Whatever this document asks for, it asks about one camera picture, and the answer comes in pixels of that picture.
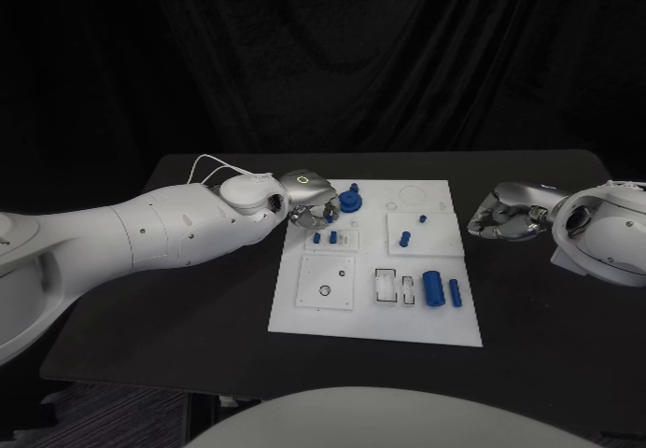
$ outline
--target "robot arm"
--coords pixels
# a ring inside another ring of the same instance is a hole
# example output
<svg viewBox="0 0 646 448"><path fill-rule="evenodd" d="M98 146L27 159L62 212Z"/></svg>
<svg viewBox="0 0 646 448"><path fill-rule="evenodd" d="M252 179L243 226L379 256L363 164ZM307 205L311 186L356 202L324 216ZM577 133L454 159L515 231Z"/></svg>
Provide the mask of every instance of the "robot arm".
<svg viewBox="0 0 646 448"><path fill-rule="evenodd" d="M618 285L646 286L644 184L613 182L577 194L502 183L468 223L470 234L522 241L552 224L552 263Z"/></svg>
<svg viewBox="0 0 646 448"><path fill-rule="evenodd" d="M285 217L301 227L327 225L326 216L339 215L330 182L304 170L279 180L243 174L213 189L176 185L92 210L0 213L0 365L112 278L226 255Z"/></svg>

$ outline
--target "blue object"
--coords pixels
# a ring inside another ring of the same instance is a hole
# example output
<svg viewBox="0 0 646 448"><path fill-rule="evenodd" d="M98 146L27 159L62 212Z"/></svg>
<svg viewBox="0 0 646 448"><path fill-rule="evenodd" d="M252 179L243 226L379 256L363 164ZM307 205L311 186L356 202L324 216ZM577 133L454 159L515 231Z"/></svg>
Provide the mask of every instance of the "blue object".
<svg viewBox="0 0 646 448"><path fill-rule="evenodd" d="M399 245L402 247L408 247L408 242L411 241L411 233L408 231L405 231L401 234L401 240L399 240Z"/></svg>
<svg viewBox="0 0 646 448"><path fill-rule="evenodd" d="M427 271L421 276L424 280L424 295L428 306L441 306L445 303L444 289L441 288L441 277L438 271Z"/></svg>
<svg viewBox="0 0 646 448"><path fill-rule="evenodd" d="M359 186L356 184L352 184L350 189L339 194L339 202L340 211L343 213L352 213L360 208L363 202L360 200Z"/></svg>
<svg viewBox="0 0 646 448"><path fill-rule="evenodd" d="M448 289L451 290L451 299L454 301L454 307L461 306L460 288L457 287L457 280L448 281Z"/></svg>

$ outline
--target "black table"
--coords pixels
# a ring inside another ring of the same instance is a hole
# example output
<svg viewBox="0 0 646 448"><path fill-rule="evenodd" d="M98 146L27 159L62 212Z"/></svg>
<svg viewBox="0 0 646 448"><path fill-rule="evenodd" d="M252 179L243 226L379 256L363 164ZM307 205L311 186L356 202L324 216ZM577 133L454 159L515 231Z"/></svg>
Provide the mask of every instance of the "black table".
<svg viewBox="0 0 646 448"><path fill-rule="evenodd" d="M223 155L254 172L448 179L484 348L268 333L285 226L189 269L137 273L79 300L42 368L60 380L271 399L341 385L399 387L491 404L566 427L646 432L646 297L549 262L555 243L486 241L464 225L503 180L577 191L608 178L578 150ZM161 160L145 190L186 182L193 156ZM197 178L206 175L204 162Z"/></svg>

